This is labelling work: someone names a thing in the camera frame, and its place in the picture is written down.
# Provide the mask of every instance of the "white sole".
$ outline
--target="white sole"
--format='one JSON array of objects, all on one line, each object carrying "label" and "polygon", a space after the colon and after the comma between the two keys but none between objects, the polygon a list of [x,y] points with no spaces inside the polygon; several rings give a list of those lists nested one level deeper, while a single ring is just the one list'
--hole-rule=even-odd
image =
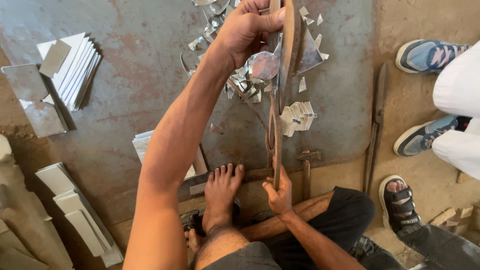
[{"label": "white sole", "polygon": [[400,137],[395,141],[395,143],[393,144],[393,151],[395,152],[395,154],[397,156],[400,156],[400,154],[398,153],[398,148],[400,147],[400,145],[402,144],[402,142],[407,139],[410,135],[412,135],[413,133],[415,133],[417,130],[419,130],[420,128],[423,128],[424,126],[428,125],[428,124],[431,124],[433,121],[430,121],[430,122],[426,122],[425,124],[423,125],[417,125],[417,126],[414,126],[412,128],[409,128],[407,131],[405,131],[402,135],[400,135]]},{"label": "white sole", "polygon": [[413,71],[411,69],[402,67],[402,65],[400,64],[400,60],[402,59],[402,55],[403,55],[403,53],[405,52],[405,50],[407,49],[408,46],[412,45],[415,42],[422,41],[422,40],[424,40],[424,39],[413,40],[413,41],[411,41],[409,43],[406,43],[406,44],[404,44],[403,46],[400,47],[400,49],[396,53],[396,59],[395,59],[395,65],[399,70],[401,70],[403,72],[406,72],[406,73],[418,73],[418,71]]},{"label": "white sole", "polygon": [[385,186],[387,184],[388,181],[394,179],[394,178],[398,178],[400,179],[401,181],[403,181],[403,183],[405,183],[405,180],[403,180],[403,178],[401,178],[400,176],[398,175],[391,175],[391,176],[388,176],[387,178],[385,178],[381,183],[380,183],[380,186],[378,187],[378,198],[380,199],[380,203],[382,204],[382,208],[384,210],[383,214],[382,214],[382,221],[384,222],[384,226],[385,228],[387,229],[392,229],[392,226],[390,225],[390,222],[388,221],[389,220],[389,216],[388,216],[388,211],[387,211],[387,207],[385,205],[385,199],[384,199],[384,194],[385,194]]}]

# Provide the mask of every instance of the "black shorts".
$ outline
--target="black shorts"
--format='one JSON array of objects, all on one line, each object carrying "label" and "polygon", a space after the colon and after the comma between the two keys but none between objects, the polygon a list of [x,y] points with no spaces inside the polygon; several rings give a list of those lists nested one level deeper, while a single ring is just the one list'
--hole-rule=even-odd
[{"label": "black shorts", "polygon": [[[349,251],[375,215],[373,201],[358,190],[335,187],[327,211],[308,222],[310,226]],[[205,270],[317,269],[298,240],[287,232],[253,242],[222,257]]]}]

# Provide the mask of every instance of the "hammer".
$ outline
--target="hammer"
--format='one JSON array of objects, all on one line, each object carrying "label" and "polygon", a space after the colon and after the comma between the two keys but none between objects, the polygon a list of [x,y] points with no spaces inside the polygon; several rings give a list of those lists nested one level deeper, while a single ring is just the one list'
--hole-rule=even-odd
[{"label": "hammer", "polygon": [[314,159],[320,159],[320,152],[310,152],[305,150],[296,156],[296,159],[302,162],[303,167],[303,179],[302,179],[302,201],[308,200],[311,197],[311,183],[312,178],[310,176],[310,161]]}]

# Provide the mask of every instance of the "hammer head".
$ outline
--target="hammer head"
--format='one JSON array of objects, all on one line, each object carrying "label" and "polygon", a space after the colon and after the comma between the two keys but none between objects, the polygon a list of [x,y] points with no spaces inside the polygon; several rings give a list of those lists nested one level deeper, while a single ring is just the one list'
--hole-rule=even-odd
[{"label": "hammer head", "polygon": [[320,151],[317,150],[315,152],[312,152],[312,151],[306,150],[298,154],[295,158],[300,161],[320,159]]}]

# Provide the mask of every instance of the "gray jeans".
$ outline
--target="gray jeans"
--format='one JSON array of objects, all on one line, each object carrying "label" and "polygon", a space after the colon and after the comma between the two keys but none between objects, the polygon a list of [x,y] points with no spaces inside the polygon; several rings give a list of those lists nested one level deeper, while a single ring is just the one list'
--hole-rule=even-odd
[{"label": "gray jeans", "polygon": [[[445,270],[479,270],[480,247],[436,226],[418,223],[397,233],[407,246]],[[362,236],[350,254],[367,270],[406,270],[390,252]]]}]

